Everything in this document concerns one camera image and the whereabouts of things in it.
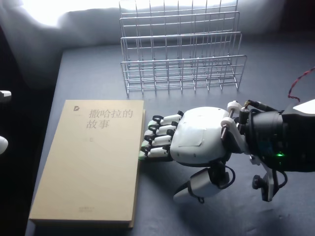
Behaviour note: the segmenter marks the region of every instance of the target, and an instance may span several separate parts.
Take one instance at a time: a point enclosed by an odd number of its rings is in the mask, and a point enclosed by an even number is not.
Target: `robotic hand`
[[[2,106],[5,106],[9,101],[11,101],[11,92],[0,90],[0,108],[2,108]],[[8,140],[0,136],[0,154],[4,153],[7,147]]]
[[[285,171],[315,171],[315,100],[277,111],[260,102],[248,100],[244,107],[230,102],[227,111],[200,107],[179,111],[176,115],[153,116],[144,134],[139,159],[146,162],[177,161],[191,167],[206,167],[178,188],[174,201],[183,203],[191,197],[217,194],[235,180],[235,172],[226,162],[232,153],[250,155],[252,164],[260,165],[266,175],[253,178],[252,187],[261,189],[262,199],[271,201],[282,188]],[[232,172],[230,180],[228,168]],[[285,181],[278,184],[277,171]]]

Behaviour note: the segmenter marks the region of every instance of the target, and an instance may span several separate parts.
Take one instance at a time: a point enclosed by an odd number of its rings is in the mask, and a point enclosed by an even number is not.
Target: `wire rack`
[[[239,55],[237,0],[182,2],[120,1],[128,96],[134,89],[239,88],[246,56]]]

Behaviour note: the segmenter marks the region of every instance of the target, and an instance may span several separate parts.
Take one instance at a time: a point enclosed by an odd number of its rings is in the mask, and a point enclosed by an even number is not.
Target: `dark background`
[[[279,33],[315,29],[315,1],[287,0]],[[0,156],[0,235],[24,235],[55,88],[24,82],[0,27],[0,89],[12,92],[1,108],[0,135],[9,141]]]

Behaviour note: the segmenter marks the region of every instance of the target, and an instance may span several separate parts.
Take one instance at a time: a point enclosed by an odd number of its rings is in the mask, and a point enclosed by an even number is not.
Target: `beige book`
[[[67,100],[30,220],[132,226],[143,101]]]

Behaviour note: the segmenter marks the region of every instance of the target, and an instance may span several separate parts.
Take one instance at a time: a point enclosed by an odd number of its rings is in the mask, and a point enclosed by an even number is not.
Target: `gray tabletop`
[[[146,124],[153,115],[172,115],[200,106],[226,108],[228,102],[248,99],[284,109],[295,102],[287,98],[292,82],[315,63],[311,37],[244,37],[241,53],[248,56],[240,90],[212,87],[167,91],[130,92],[130,99],[143,99]],[[49,117],[34,196],[66,99],[127,99],[122,79],[120,46],[82,48],[63,54]],[[293,93],[307,101],[315,98],[315,74],[303,78]],[[288,173],[288,184],[272,202],[261,200],[252,189],[252,177],[263,175],[246,155],[233,154],[228,165],[236,180],[206,203],[177,205],[172,197],[177,187],[199,168],[176,162],[140,165],[135,225],[132,230],[62,229],[35,227],[28,222],[26,235],[135,235],[135,236],[279,236],[312,235],[315,230],[315,173]]]

